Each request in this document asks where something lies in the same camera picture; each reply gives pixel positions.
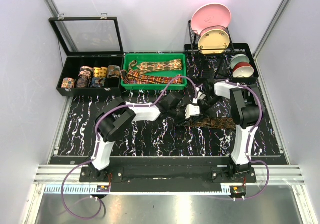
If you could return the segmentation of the black key pattern tie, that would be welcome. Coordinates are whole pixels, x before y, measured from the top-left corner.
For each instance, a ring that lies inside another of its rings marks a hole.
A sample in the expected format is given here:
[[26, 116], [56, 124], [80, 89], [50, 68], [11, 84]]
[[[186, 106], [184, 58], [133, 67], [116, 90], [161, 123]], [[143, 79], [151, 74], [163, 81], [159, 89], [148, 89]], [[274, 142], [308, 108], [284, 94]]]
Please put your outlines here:
[[207, 117], [201, 120], [186, 123], [184, 126], [193, 127], [193, 128], [225, 129], [225, 130], [236, 129], [236, 124], [234, 123], [234, 120], [229, 117], [215, 117], [215, 118]]

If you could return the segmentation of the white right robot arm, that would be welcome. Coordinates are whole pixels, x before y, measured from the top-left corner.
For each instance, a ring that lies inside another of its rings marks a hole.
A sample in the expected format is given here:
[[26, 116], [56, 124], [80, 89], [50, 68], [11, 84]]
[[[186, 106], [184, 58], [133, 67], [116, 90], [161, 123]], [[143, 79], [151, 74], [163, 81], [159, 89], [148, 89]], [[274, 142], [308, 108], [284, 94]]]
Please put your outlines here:
[[213, 108], [223, 98], [229, 100], [236, 130], [226, 174], [230, 181], [236, 183], [251, 172], [251, 151], [264, 115], [264, 107], [256, 84], [246, 86], [229, 80], [208, 79], [203, 84], [203, 94], [198, 96], [200, 113], [213, 118]]

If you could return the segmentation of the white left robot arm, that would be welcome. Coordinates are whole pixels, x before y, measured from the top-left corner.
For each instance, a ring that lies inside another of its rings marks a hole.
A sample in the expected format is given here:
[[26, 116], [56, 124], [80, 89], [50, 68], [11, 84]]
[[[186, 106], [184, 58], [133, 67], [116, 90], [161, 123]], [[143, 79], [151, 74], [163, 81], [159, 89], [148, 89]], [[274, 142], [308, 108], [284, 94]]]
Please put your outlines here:
[[154, 122], [170, 117], [176, 125], [184, 125], [188, 119], [182, 99], [182, 95], [174, 92], [154, 103], [130, 103], [122, 97], [112, 100], [95, 120], [96, 144], [89, 164], [90, 176], [97, 182], [108, 177], [113, 146], [133, 122]]

